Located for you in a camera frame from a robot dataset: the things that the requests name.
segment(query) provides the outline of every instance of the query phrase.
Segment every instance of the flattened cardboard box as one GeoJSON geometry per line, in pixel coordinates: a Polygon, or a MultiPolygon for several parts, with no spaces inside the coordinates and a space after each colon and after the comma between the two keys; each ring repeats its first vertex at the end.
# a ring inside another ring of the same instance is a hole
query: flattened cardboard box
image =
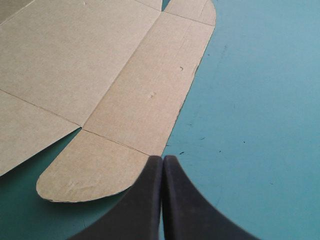
{"type": "Polygon", "coordinates": [[[0,27],[3,94],[56,118],[36,122],[40,129],[54,121],[72,126],[40,131],[39,141],[52,144],[62,129],[83,126],[40,176],[41,197],[82,202],[116,194],[149,155],[162,153],[215,24],[211,1],[185,2],[171,0],[161,13],[157,0],[35,0],[0,27]]]}

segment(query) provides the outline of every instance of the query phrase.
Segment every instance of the teal floor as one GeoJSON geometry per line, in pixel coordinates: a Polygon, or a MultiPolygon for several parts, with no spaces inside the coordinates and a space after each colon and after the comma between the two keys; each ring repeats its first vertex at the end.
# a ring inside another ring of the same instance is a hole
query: teal floor
{"type": "MultiPolygon", "coordinates": [[[[177,155],[203,195],[252,234],[318,240],[320,1],[214,4],[216,28],[164,155],[177,155]]],[[[74,135],[0,177],[0,239],[62,240],[119,200],[37,196],[38,176],[74,135]]]]}

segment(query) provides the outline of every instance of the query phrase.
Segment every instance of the crease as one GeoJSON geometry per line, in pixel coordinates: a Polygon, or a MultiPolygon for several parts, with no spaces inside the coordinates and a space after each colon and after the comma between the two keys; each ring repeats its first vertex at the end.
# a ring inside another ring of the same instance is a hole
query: crease
{"type": "Polygon", "coordinates": [[[125,62],[125,64],[123,65],[123,68],[119,71],[119,73],[117,74],[117,76],[114,78],[113,82],[111,83],[111,85],[109,86],[109,88],[105,91],[104,95],[102,96],[102,98],[100,99],[100,101],[97,103],[97,105],[95,106],[95,108],[93,109],[93,111],[90,113],[90,115],[87,117],[87,119],[85,120],[83,127],[86,125],[86,123],[88,122],[89,118],[94,114],[94,112],[97,110],[98,106],[102,103],[103,99],[106,97],[107,93],[110,91],[110,89],[114,86],[115,82],[117,81],[118,77],[120,76],[120,74],[124,71],[124,69],[126,68],[127,64],[130,62],[130,60],[132,59],[132,57],[134,56],[134,54],[137,52],[138,48],[141,46],[142,42],[146,39],[147,35],[149,34],[149,32],[151,31],[151,29],[154,27],[154,25],[156,24],[156,22],[159,20],[161,13],[159,14],[159,16],[156,18],[156,20],[153,22],[153,24],[151,25],[151,27],[149,28],[149,30],[146,32],[146,34],[143,36],[143,38],[141,39],[141,41],[139,42],[139,44],[137,45],[137,47],[135,48],[135,50],[133,51],[133,53],[131,54],[131,56],[128,58],[128,60],[125,62]]]}
{"type": "Polygon", "coordinates": [[[9,94],[10,96],[12,96],[12,97],[14,97],[14,98],[16,98],[16,99],[19,99],[19,100],[21,100],[21,101],[23,101],[23,102],[25,102],[25,103],[27,103],[27,104],[30,104],[30,105],[32,105],[32,106],[34,106],[34,107],[36,107],[36,108],[39,108],[39,109],[41,109],[41,110],[44,110],[44,111],[47,112],[47,113],[53,114],[53,115],[55,115],[55,116],[57,116],[57,117],[59,117],[59,118],[61,118],[61,119],[63,119],[63,120],[66,120],[66,121],[68,121],[68,122],[71,123],[71,124],[75,124],[75,125],[77,125],[79,128],[82,128],[82,126],[79,125],[78,123],[76,123],[76,122],[74,122],[74,121],[71,121],[71,120],[67,119],[66,117],[61,116],[61,115],[59,115],[59,114],[57,114],[57,113],[55,113],[55,112],[53,112],[53,111],[50,111],[50,110],[48,110],[48,109],[45,109],[45,108],[43,108],[42,106],[38,106],[38,105],[36,105],[36,104],[34,104],[34,103],[31,103],[31,102],[29,102],[29,101],[27,101],[27,100],[24,100],[23,98],[18,97],[18,96],[14,95],[14,94],[12,94],[12,93],[10,93],[10,92],[7,92],[7,91],[5,91],[5,90],[3,90],[3,89],[1,89],[1,88],[0,88],[0,91],[4,92],[4,93],[6,93],[6,94],[9,94]]]}
{"type": "Polygon", "coordinates": [[[87,132],[87,133],[91,133],[91,134],[94,134],[94,135],[96,135],[96,136],[99,136],[99,137],[101,137],[101,138],[103,138],[103,139],[106,139],[106,140],[108,140],[108,141],[110,141],[110,142],[113,142],[113,143],[115,143],[115,144],[119,144],[119,145],[121,145],[121,146],[123,146],[123,147],[126,147],[126,148],[128,148],[128,149],[137,151],[137,152],[139,152],[139,153],[141,153],[141,154],[150,156],[149,154],[147,154],[147,153],[145,153],[145,152],[143,152],[143,151],[140,151],[140,150],[138,150],[138,149],[136,149],[136,148],[134,148],[134,147],[128,146],[128,145],[126,145],[126,144],[124,144],[124,143],[118,142],[118,141],[113,140],[113,139],[111,139],[111,138],[108,138],[108,137],[106,137],[106,136],[100,135],[100,134],[98,134],[98,133],[96,133],[96,132],[94,132],[94,131],[89,131],[89,130],[86,130],[86,129],[82,129],[82,130],[85,131],[85,132],[87,132]]]}
{"type": "Polygon", "coordinates": [[[140,1],[138,1],[138,0],[134,0],[134,1],[136,1],[137,3],[140,3],[140,4],[142,4],[142,5],[145,5],[145,6],[147,6],[148,8],[151,8],[151,9],[157,10],[158,12],[162,12],[161,10],[156,9],[156,8],[154,8],[154,7],[152,7],[152,6],[149,6],[149,5],[147,5],[147,4],[143,3],[143,2],[140,2],[140,1]]]}
{"type": "Polygon", "coordinates": [[[177,16],[177,17],[180,17],[180,18],[183,18],[183,19],[188,19],[188,20],[190,20],[190,21],[193,21],[193,22],[196,22],[196,23],[200,23],[200,24],[204,24],[204,25],[207,25],[207,26],[211,26],[211,27],[214,27],[214,26],[215,26],[215,25],[213,25],[213,24],[205,23],[205,22],[202,22],[202,21],[199,21],[199,20],[191,19],[191,18],[188,18],[188,17],[185,17],[185,16],[180,16],[180,15],[175,14],[175,13],[172,13],[172,12],[167,12],[166,10],[164,10],[163,13],[171,14],[171,15],[174,15],[174,16],[177,16]]]}
{"type": "Polygon", "coordinates": [[[29,2],[27,5],[25,5],[24,7],[22,7],[21,9],[19,9],[18,11],[16,11],[15,13],[13,13],[11,16],[9,16],[6,20],[4,20],[2,23],[0,23],[0,27],[2,25],[4,25],[5,23],[9,22],[11,19],[13,19],[15,16],[19,15],[25,8],[27,8],[29,5],[31,5],[32,3],[34,3],[36,0],[32,0],[31,2],[29,2]]]}

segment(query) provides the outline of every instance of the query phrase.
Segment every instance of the cardboard flap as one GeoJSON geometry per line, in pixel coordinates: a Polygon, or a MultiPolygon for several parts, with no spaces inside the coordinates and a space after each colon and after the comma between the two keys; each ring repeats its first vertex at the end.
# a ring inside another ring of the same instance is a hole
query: cardboard flap
{"type": "Polygon", "coordinates": [[[148,156],[81,130],[40,176],[38,194],[54,202],[85,202],[132,185],[148,156]]]}
{"type": "Polygon", "coordinates": [[[0,90],[0,176],[79,126],[0,90]]]}

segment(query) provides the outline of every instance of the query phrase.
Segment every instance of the cardboard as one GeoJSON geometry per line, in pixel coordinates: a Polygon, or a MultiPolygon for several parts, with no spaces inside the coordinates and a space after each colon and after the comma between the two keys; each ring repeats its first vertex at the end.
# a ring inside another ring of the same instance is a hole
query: cardboard
{"type": "Polygon", "coordinates": [[[117,194],[137,179],[148,156],[81,130],[37,181],[55,202],[85,202],[117,194]]]}
{"type": "Polygon", "coordinates": [[[79,127],[1,90],[0,103],[0,176],[79,127]]]}
{"type": "MultiPolygon", "coordinates": [[[[160,15],[135,0],[18,2],[1,2],[1,11],[13,16],[0,26],[0,90],[68,122],[55,128],[51,118],[39,120],[33,112],[33,123],[22,118],[14,129],[4,129],[1,135],[19,133],[25,142],[2,139],[1,146],[9,148],[1,152],[2,174],[68,134],[70,123],[83,126],[160,15]],[[37,138],[24,129],[31,124],[39,129],[37,138]],[[23,145],[36,147],[24,151],[23,145]]],[[[12,101],[8,107],[16,104],[12,101]]],[[[1,112],[3,124],[5,117],[1,112]]]]}
{"type": "Polygon", "coordinates": [[[37,191],[82,202],[160,155],[215,24],[211,1],[7,1],[0,15],[2,173],[78,127],[37,191]]]}
{"type": "Polygon", "coordinates": [[[148,155],[162,153],[215,23],[211,2],[193,14],[182,1],[171,2],[174,14],[160,14],[83,130],[40,176],[42,198],[83,202],[113,195],[133,184],[148,155]]]}

